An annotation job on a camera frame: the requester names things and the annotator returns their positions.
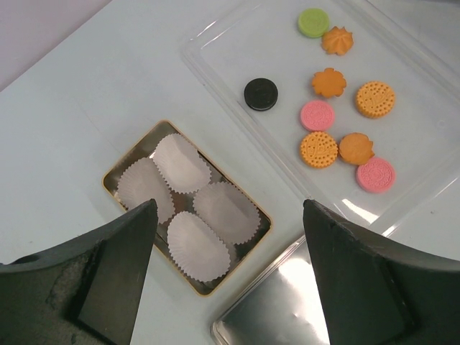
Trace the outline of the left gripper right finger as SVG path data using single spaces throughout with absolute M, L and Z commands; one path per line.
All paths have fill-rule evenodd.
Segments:
M 303 224 L 331 344 L 458 344 L 459 262 L 307 199 Z

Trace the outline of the white paper cup near-right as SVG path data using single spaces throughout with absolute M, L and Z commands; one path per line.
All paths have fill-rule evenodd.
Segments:
M 210 282 L 229 271 L 231 258 L 226 245 L 191 212 L 174 216 L 167 228 L 167 243 L 173 262 L 194 280 Z

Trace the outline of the white paper cup near-left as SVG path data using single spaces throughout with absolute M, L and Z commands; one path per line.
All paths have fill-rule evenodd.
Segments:
M 151 158 L 137 160 L 122 173 L 118 194 L 121 203 L 129 211 L 145 201 L 155 199 L 160 224 L 171 219 L 175 213 L 170 190 Z

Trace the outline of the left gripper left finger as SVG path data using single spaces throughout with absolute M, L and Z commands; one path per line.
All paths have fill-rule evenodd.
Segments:
M 130 344 L 157 232 L 150 199 L 1 266 L 2 344 Z

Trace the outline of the pink sandwich cookie upper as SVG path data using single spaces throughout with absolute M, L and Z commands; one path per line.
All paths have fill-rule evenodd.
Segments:
M 309 101 L 300 111 L 300 122 L 310 132 L 323 132 L 334 124 L 335 112 L 325 101 Z

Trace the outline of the orange round biscuit right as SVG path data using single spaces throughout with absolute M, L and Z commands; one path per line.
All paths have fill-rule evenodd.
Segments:
M 358 112 L 370 119 L 386 116 L 395 106 L 394 90 L 378 80 L 365 83 L 355 95 L 355 105 Z

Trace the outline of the white paper cup far-right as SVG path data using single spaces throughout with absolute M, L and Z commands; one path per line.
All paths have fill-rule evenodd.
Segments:
M 255 204 L 236 186 L 218 182 L 199 189 L 193 199 L 197 215 L 224 242 L 243 244 L 252 239 L 260 225 Z

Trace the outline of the orange round biscuit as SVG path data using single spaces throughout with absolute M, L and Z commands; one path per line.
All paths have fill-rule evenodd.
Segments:
M 303 138 L 299 148 L 304 163 L 313 168 L 332 165 L 339 154 L 335 139 L 326 132 L 311 132 Z
M 358 112 L 370 119 L 386 116 L 395 106 L 394 90 L 378 80 L 365 83 L 355 95 L 355 105 Z

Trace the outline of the orange round biscuit left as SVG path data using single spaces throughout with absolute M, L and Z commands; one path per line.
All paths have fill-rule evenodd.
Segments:
M 326 132 L 311 132 L 303 138 L 299 148 L 304 163 L 313 168 L 332 165 L 339 154 L 335 139 Z

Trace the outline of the white paper cup far-left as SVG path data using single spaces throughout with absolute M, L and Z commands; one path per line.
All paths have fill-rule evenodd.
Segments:
M 152 159 L 176 193 L 194 193 L 211 181 L 209 166 L 181 134 L 164 137 L 156 146 Z

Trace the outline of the silver tin lid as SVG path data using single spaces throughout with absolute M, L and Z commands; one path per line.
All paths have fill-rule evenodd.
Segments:
M 212 324 L 216 344 L 329 344 L 305 237 L 294 241 Z

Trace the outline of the orange flower cookie lower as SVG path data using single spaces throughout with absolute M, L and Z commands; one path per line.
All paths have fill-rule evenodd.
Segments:
M 366 134 L 347 134 L 339 143 L 339 154 L 344 162 L 364 165 L 374 157 L 373 141 Z

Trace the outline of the orange swirl cookie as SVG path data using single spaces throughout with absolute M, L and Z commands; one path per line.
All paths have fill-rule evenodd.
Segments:
M 353 45 L 353 34 L 345 27 L 333 27 L 321 38 L 321 47 L 327 54 L 345 55 Z

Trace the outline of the pink sandwich cookie lower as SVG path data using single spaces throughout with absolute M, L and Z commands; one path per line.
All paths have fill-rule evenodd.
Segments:
M 370 193 L 384 193 L 396 180 L 394 167 L 381 157 L 373 157 L 356 169 L 356 181 Z

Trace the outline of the green sandwich cookie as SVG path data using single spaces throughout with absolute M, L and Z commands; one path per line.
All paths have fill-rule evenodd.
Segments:
M 309 8 L 302 11 L 298 17 L 298 29 L 306 37 L 321 37 L 328 28 L 329 17 L 322 9 Z

